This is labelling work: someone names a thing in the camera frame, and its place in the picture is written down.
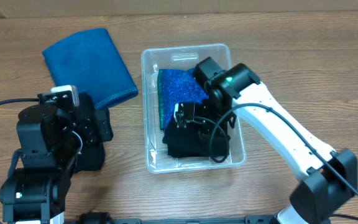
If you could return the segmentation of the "blue sequin cloth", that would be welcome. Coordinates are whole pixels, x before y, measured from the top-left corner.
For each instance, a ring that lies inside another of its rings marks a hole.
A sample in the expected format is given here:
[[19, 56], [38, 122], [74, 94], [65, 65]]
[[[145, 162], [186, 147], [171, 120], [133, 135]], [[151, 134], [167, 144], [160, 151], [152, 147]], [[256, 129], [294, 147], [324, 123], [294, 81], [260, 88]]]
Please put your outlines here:
[[160, 69], [157, 76], [160, 129], [164, 130], [174, 115], [175, 105], [182, 102], [201, 103], [208, 95], [189, 70]]

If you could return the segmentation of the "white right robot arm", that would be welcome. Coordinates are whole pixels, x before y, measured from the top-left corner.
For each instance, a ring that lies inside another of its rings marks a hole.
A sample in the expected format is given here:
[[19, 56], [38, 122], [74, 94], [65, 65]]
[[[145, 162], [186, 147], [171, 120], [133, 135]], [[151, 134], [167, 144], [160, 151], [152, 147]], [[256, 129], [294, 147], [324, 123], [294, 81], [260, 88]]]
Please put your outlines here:
[[211, 57], [195, 66], [193, 78], [209, 96], [209, 111], [175, 108], [180, 126], [202, 120], [213, 125], [208, 131], [208, 153], [217, 163], [229, 154], [224, 125], [237, 118], [249, 123], [284, 159], [299, 181], [290, 204], [265, 223], [329, 223], [337, 209], [357, 193], [358, 161], [349, 149], [337, 152], [312, 135], [272, 96], [267, 86], [245, 64], [229, 70]]

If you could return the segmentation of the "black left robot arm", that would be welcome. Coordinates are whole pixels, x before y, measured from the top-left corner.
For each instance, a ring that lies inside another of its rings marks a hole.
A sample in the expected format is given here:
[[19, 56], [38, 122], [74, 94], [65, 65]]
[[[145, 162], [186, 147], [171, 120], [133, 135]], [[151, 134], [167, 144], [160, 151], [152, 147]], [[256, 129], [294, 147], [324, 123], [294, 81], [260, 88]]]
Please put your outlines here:
[[0, 189], [3, 221], [50, 223], [65, 211], [73, 174], [102, 169], [104, 142], [113, 138], [109, 110], [97, 110], [89, 95], [44, 93], [18, 114], [21, 144]]

